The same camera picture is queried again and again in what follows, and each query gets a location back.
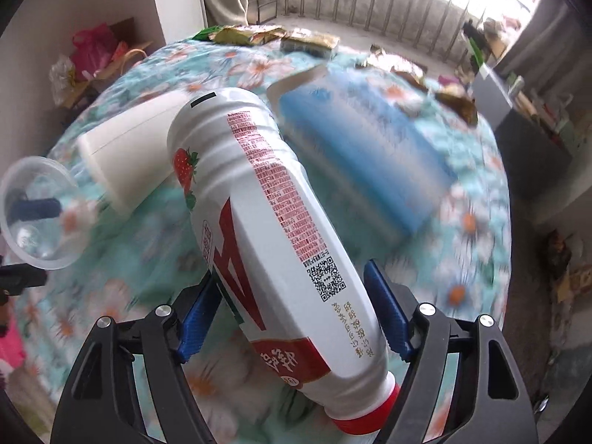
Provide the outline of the clear plastic cup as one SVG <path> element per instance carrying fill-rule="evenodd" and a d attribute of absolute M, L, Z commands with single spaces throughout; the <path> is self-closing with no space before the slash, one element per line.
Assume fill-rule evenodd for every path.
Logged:
<path fill-rule="evenodd" d="M 90 241 L 95 211 L 68 170 L 24 157 L 1 178 L 1 233 L 12 253 L 41 270 L 72 265 Z"/>

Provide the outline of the white strawberry drink bottle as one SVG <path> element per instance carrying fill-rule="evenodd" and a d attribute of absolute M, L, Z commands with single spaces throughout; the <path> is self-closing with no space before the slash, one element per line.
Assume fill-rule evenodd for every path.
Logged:
<path fill-rule="evenodd" d="M 269 108 L 237 87 L 194 95 L 166 144 L 203 258 L 261 360 L 341 431 L 378 431 L 398 394 L 382 330 Z"/>

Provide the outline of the floral blue tablecloth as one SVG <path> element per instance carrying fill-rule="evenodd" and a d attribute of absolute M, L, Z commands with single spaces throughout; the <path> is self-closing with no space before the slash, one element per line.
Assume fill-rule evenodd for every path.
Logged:
<path fill-rule="evenodd" d="M 97 206 L 89 246 L 72 266 L 26 290 L 14 313 L 26 354 L 7 392 L 27 424 L 47 439 L 70 367 L 95 321 L 145 316 L 196 284 L 205 264 L 179 183 L 168 178 L 128 218 L 110 209 L 76 140 L 100 123 L 176 89 L 239 86 L 264 95 L 269 85 L 317 64 L 302 52 L 183 40 L 169 44 L 110 85 L 65 131 L 50 157 L 68 168 Z M 511 218 L 507 175 L 489 123 L 468 127 L 433 100 L 414 121 L 444 157 L 457 181 L 423 228 L 389 246 L 360 199 L 343 194 L 328 176 L 309 171 L 312 186 L 356 267 L 375 259 L 389 278 L 447 315 L 473 320 L 505 315 L 511 276 Z M 201 411 L 222 443 L 345 443 L 325 413 L 289 389 L 253 354 L 227 307 L 221 307 L 204 349 L 185 368 Z"/>

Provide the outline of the white paper cup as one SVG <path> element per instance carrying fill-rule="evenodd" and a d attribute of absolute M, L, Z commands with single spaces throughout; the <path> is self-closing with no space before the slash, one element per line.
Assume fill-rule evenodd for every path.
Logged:
<path fill-rule="evenodd" d="M 172 174 L 167 136 L 190 94 L 173 90 L 107 119 L 77 139 L 92 178 L 120 215 L 134 210 Z"/>

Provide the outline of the blue white carton box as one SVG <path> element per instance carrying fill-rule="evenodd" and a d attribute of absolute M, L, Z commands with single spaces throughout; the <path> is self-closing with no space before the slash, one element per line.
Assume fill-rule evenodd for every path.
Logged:
<path fill-rule="evenodd" d="M 457 179 L 411 117 L 357 70 L 320 64 L 271 84 L 283 136 L 382 239 L 417 233 Z"/>

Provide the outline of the pink plastic bag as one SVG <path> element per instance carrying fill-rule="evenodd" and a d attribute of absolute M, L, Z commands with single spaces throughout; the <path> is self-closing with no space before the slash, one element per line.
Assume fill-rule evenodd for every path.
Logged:
<path fill-rule="evenodd" d="M 106 23 L 84 29 L 72 36 L 74 50 L 69 59 L 74 65 L 76 79 L 86 81 L 110 63 L 118 40 Z"/>

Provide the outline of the dark grey cabinet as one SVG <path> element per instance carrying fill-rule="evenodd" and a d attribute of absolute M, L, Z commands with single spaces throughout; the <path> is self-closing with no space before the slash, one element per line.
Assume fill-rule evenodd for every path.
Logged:
<path fill-rule="evenodd" d="M 505 83 L 489 66 L 481 66 L 471 89 L 479 115 L 494 132 L 511 193 L 533 201 L 562 178 L 571 154 L 541 124 L 519 111 Z"/>

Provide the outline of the green wrapper far edge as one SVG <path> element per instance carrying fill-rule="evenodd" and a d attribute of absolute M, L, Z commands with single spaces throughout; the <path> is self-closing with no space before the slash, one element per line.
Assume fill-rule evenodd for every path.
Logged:
<path fill-rule="evenodd" d="M 223 27 L 217 25 L 203 28 L 197 34 L 195 34 L 192 39 L 197 41 L 213 41 L 217 33 L 222 29 Z"/>

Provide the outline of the grey curtain right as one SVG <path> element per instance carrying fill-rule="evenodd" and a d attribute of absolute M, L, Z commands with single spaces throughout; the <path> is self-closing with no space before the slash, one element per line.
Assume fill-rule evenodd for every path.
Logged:
<path fill-rule="evenodd" d="M 532 19 L 496 64 L 498 75 L 520 75 L 545 98 L 591 96 L 591 29 L 565 0 L 540 0 Z"/>

